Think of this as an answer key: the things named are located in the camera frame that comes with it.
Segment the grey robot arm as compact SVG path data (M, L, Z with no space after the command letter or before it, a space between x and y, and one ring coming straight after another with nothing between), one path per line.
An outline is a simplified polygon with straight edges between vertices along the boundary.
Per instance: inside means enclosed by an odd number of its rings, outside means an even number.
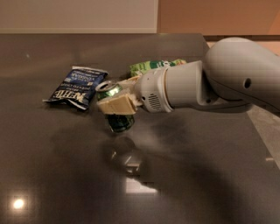
M280 114L280 56L245 38L216 42L202 60L163 66L122 80L122 90L97 102L105 115L192 108L241 113L256 105Z

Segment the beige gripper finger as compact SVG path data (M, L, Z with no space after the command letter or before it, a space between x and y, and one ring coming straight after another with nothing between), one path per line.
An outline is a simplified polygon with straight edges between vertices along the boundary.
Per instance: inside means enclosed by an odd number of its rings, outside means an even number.
M142 105L133 95L107 97L97 102L99 110L105 115L134 115Z
M123 89L133 89L134 86L136 85L137 81L141 78L140 75L138 76L133 76L133 77L130 77L126 80L121 80L121 81L118 81L118 84L123 88Z

